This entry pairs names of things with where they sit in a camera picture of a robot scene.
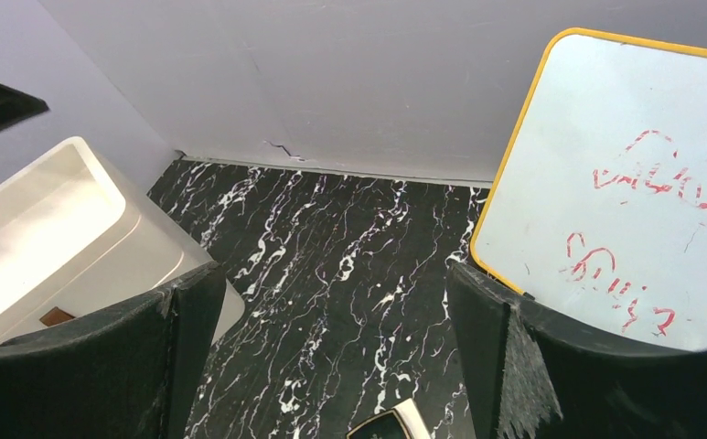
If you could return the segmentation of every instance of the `black marble surface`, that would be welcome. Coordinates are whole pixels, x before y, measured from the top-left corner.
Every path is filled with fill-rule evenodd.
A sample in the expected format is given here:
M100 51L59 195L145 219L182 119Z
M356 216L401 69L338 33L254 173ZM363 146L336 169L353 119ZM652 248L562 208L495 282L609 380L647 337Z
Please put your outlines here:
M246 302L187 437L344 437L410 397L434 437L474 437L445 273L487 190L176 161L150 196Z

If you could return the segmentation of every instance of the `white plastic container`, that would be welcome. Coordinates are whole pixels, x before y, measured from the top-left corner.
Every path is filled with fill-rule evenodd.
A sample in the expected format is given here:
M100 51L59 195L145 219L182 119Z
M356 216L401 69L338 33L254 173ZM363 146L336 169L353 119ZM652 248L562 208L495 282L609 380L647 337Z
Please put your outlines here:
M83 316L211 261L165 212L80 137L0 185L0 343ZM227 283L214 341L242 316Z

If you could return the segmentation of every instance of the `white board surface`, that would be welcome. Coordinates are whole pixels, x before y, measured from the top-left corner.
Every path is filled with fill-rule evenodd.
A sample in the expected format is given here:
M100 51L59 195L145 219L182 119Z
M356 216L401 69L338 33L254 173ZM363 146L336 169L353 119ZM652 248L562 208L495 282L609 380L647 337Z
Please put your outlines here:
M575 29L545 57L474 258L587 324L707 349L707 50Z

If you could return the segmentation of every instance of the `wall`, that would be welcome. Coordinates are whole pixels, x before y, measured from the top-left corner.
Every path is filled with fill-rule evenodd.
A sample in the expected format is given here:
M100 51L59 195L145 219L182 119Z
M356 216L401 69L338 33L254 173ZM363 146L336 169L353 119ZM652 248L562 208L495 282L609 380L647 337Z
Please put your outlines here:
M0 0L0 83L50 108L0 133L0 183L72 135L146 191L176 157L36 0Z
M188 154L384 175L492 179L567 27L707 47L707 0L41 1Z

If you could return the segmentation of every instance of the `yellow whiteboard frame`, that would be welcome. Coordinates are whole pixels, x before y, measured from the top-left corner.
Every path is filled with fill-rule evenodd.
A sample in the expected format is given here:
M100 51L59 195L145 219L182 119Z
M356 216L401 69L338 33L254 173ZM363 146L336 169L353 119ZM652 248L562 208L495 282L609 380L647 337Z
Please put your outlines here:
M525 114L528 112L528 108L530 106L530 101L533 98L533 93L536 91L536 86L539 84L539 79L541 78L541 73L544 71L544 65L547 64L547 58L550 57L550 52L552 51L552 48L558 44L558 41L560 41L564 37L568 37L570 35L584 35L586 37L594 37L598 39L605 39L608 41L614 41L617 43L624 43L624 44L630 44L633 46L640 46L642 48L656 48L659 50L667 50L669 52L676 52L676 53L681 53L684 55L692 55L696 57L701 57L701 58L707 58L707 48L696 48L693 46L684 46L682 44L676 44L676 43L667 43L665 41L657 41L654 39L646 39L646 38L639 38L639 37L631 37L630 35L622 35L622 34L613 34L611 32L604 32L600 30L592 30L592 29L585 29L583 27L572 27L569 29L564 30L563 32L559 33L555 37L550 40L550 44L547 45L547 48L544 50L544 53L541 55L541 61L539 61L539 67L536 69L536 74L533 76L533 81L530 84L530 88L528 89L528 95L526 95L525 102L523 103L523 107L520 110L520 116L518 116L518 121L515 123L515 129L512 131L512 136L509 138L509 144L507 145L507 151L504 153L504 158L501 160L501 165L498 166L498 172L496 173L496 178L493 180L493 187L490 189L490 193L487 195L487 200L485 202L485 207L482 208L482 213L479 216L479 219L477 220L477 225L475 226L475 231L474 234L472 235L472 241L469 243L469 252L471 253L472 259L482 267L485 271L490 273L490 275L494 276L495 278L499 279L504 285L508 286L518 294L523 294L525 293L522 288L519 288L517 285L515 285L511 280L507 279L506 277L502 276L500 273L498 273L496 270L494 270L492 267L487 265L482 261L482 259L479 257L477 252L475 251L476 248L476 243L477 243L477 237L479 236L479 232L482 229L482 223L485 220L485 215L487 214L487 210L490 209L490 205L493 204L493 197L496 195L496 187L498 187L498 182L501 179L501 175L504 174L504 168L507 166L507 161L509 160L509 154L512 152L512 147L515 144L515 140L518 138L518 134L520 133L520 127L522 126L523 119L525 119Z

